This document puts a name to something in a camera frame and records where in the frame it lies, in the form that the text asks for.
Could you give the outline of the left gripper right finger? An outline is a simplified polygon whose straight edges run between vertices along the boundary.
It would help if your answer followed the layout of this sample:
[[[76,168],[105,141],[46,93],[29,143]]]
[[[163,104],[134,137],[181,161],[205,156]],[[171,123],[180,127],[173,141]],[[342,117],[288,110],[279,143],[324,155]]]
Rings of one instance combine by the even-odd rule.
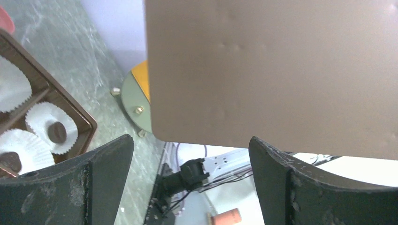
[[[280,151],[254,136],[248,147],[267,225],[395,225],[395,187],[345,178]]]

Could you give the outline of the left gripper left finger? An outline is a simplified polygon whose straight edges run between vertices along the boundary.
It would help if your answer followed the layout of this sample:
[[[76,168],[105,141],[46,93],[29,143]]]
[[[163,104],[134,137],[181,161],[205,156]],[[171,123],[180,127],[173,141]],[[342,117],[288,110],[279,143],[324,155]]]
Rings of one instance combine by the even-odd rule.
[[[53,166],[1,179],[1,224],[114,224],[133,151],[133,138],[125,134]]]

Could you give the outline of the dark heart chocolate piece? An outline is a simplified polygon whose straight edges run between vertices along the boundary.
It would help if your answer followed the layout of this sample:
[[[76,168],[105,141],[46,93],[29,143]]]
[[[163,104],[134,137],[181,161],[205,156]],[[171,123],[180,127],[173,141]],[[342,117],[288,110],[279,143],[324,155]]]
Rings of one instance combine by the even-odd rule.
[[[0,163],[16,173],[20,172],[22,168],[21,160],[16,152],[1,153]]]

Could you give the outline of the gold box lid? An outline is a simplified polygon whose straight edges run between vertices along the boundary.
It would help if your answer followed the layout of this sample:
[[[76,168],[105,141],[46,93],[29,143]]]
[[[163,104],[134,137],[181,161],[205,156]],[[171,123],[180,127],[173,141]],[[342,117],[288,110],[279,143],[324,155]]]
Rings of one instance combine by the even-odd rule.
[[[163,141],[398,158],[395,0],[147,0]]]

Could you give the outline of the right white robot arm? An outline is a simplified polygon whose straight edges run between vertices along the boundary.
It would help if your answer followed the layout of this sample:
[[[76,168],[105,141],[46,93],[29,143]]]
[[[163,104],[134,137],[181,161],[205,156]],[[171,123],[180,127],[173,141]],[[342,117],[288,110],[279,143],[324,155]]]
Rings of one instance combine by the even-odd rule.
[[[204,192],[252,175],[248,149],[236,149],[218,156],[190,159],[179,170],[162,178],[167,195],[187,191]]]

